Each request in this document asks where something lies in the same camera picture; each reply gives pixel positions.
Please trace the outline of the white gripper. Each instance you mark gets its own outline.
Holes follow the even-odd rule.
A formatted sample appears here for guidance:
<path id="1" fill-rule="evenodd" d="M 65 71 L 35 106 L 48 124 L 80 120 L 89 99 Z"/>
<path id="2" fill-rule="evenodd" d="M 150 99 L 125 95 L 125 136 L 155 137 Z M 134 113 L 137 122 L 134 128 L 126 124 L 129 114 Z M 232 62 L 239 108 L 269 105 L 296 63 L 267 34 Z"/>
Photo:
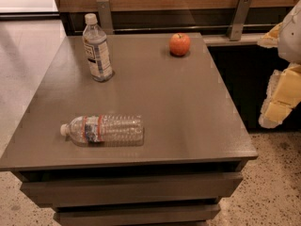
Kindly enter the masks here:
<path id="1" fill-rule="evenodd" d="M 259 124 L 272 129 L 281 125 L 301 102 L 301 0 L 257 42 L 263 48 L 277 48 L 278 55 L 292 62 L 283 72 L 270 76 Z"/>

